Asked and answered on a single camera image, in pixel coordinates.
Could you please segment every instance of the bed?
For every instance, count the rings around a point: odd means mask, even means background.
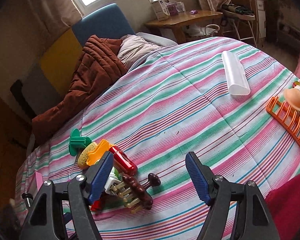
[[[248,96],[228,93],[221,52],[234,52],[251,89]],[[185,168],[194,151],[215,174],[230,182],[254,180],[262,194],[300,173],[300,148],[265,111],[269,98],[298,80],[275,59],[241,41],[213,37],[156,50],[39,146],[18,171],[18,217],[26,216],[21,194],[35,171],[43,180],[65,182],[82,171],[68,151],[70,133],[118,145],[138,166],[136,178],[159,175],[149,190],[152,210],[135,215],[112,201],[94,220],[103,239],[196,239],[208,213]],[[231,234],[230,206],[224,239]],[[64,212],[69,212],[64,203]],[[68,235],[74,233],[72,221]]]

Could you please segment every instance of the orange dish rack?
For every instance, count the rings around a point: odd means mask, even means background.
[[[278,111],[274,110],[276,105],[279,106]],[[286,101],[281,103],[278,96],[271,97],[266,111],[287,130],[300,146],[300,112],[293,109]]]

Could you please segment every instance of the wooden door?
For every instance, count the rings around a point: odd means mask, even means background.
[[[0,98],[0,211],[15,196],[16,174],[26,159],[30,124]]]

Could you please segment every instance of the green toy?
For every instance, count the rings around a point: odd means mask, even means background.
[[[69,152],[71,156],[76,156],[79,149],[85,149],[90,143],[91,139],[88,136],[80,136],[80,131],[74,129],[70,135]]]

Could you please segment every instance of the blue headboard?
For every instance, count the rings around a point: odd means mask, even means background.
[[[135,34],[126,17],[115,3],[104,6],[89,14],[72,26],[74,35],[81,46],[91,35],[99,38],[120,39],[127,34]]]

